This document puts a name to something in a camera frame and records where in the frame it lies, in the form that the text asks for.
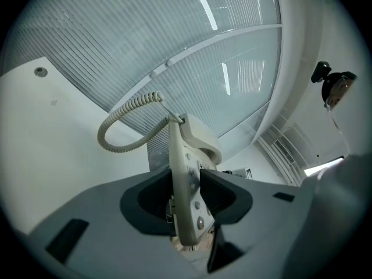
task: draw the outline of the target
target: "cable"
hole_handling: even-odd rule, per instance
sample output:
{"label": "cable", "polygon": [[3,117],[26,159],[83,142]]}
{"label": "cable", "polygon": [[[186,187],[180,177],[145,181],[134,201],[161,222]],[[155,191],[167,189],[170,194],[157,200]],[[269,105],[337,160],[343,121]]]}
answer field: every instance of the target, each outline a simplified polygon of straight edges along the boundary
{"label": "cable", "polygon": [[110,152],[114,153],[124,153],[129,152],[134,149],[139,148],[140,146],[146,144],[148,141],[150,141],[156,134],[159,133],[160,130],[162,130],[164,127],[167,126],[169,122],[169,117],[165,117],[163,120],[161,120],[158,125],[156,125],[153,129],[149,131],[144,137],[139,139],[137,142],[133,142],[132,144],[126,145],[126,146],[114,146],[109,144],[105,140],[105,135],[107,130],[110,128],[112,124],[114,124],[118,119],[123,117],[125,114],[129,113],[131,110],[134,110],[136,108],[139,108],[140,106],[149,104],[151,102],[160,102],[160,104],[177,120],[178,123],[182,124],[183,121],[180,117],[178,117],[175,113],[170,111],[165,105],[162,103],[164,101],[164,96],[160,93],[160,91],[152,91],[146,94],[142,94],[141,96],[134,98],[132,100],[129,100],[125,104],[123,104],[121,107],[116,109],[110,116],[108,116],[105,121],[102,122],[101,126],[99,126],[98,132],[97,132],[97,140],[98,143],[101,145],[101,147],[105,150],[108,150]]}

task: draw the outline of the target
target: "vent grille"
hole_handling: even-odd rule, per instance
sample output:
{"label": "vent grille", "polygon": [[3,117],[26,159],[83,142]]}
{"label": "vent grille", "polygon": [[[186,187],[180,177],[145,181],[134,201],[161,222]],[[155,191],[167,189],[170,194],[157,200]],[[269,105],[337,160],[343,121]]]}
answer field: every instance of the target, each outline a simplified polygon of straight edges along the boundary
{"label": "vent grille", "polygon": [[292,155],[289,153],[287,148],[283,145],[281,141],[278,139],[274,142],[274,145],[277,147],[277,149],[284,155],[288,163],[293,164],[295,160],[293,159]]}

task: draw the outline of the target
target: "black cutout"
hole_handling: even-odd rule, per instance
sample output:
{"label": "black cutout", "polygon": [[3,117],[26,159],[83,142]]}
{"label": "black cutout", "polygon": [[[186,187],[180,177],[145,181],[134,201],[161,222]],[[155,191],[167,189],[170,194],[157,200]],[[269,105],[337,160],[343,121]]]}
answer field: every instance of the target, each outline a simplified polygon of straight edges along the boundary
{"label": "black cutout", "polygon": [[171,170],[166,169],[124,192],[120,211],[143,234],[175,236],[174,223],[169,223],[166,218],[172,193]]}
{"label": "black cutout", "polygon": [[247,190],[204,169],[200,170],[200,193],[217,224],[238,222],[253,204]]}
{"label": "black cutout", "polygon": [[82,219],[71,219],[45,250],[59,262],[65,263],[88,225]]}
{"label": "black cutout", "polygon": [[273,195],[273,197],[278,198],[278,199],[282,199],[286,202],[292,202],[295,198],[294,195],[286,194],[286,193],[283,193],[283,192],[275,193]]}
{"label": "black cutout", "polygon": [[219,226],[217,226],[214,231],[215,234],[212,251],[207,264],[208,273],[214,272],[219,268],[226,266],[244,254],[232,243],[225,242],[222,230]]}

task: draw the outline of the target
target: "screw hole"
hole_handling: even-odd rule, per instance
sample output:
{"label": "screw hole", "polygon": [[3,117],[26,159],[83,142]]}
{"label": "screw hole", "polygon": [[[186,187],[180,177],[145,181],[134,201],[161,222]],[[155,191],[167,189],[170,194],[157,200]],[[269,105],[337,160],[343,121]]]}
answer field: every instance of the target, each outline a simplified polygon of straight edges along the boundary
{"label": "screw hole", "polygon": [[35,75],[38,77],[45,77],[48,74],[48,71],[43,67],[38,67],[34,71]]}

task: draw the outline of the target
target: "ceiling light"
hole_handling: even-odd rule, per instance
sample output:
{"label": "ceiling light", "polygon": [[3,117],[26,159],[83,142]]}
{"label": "ceiling light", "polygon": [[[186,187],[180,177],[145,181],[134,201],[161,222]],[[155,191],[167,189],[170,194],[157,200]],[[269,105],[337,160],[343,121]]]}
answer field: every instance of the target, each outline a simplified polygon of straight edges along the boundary
{"label": "ceiling light", "polygon": [[261,91],[261,82],[262,82],[262,75],[263,75],[263,68],[265,67],[265,61],[262,62],[261,67],[261,78],[260,78],[260,86],[258,87],[258,93]]}
{"label": "ceiling light", "polygon": [[306,170],[304,170],[304,172],[307,176],[310,176],[310,175],[316,173],[317,171],[320,171],[322,169],[327,169],[327,168],[329,168],[333,165],[336,165],[337,163],[339,163],[341,161],[343,161],[343,158],[337,158],[337,159],[332,160],[330,162],[327,162],[325,164],[322,164],[322,165],[319,165],[319,166],[316,166],[316,167],[312,167],[311,169],[306,169]]}
{"label": "ceiling light", "polygon": [[225,78],[226,93],[230,95],[230,83],[228,82],[227,66],[225,63],[221,63],[223,70],[223,77]]}
{"label": "ceiling light", "polygon": [[212,29],[217,30],[218,29],[217,24],[216,24],[216,21],[214,19],[212,11],[210,10],[210,7],[209,7],[209,4],[208,4],[207,0],[200,0],[200,2],[202,3],[202,5],[204,7],[205,13],[207,14],[207,17],[209,19],[209,23],[210,23]]}

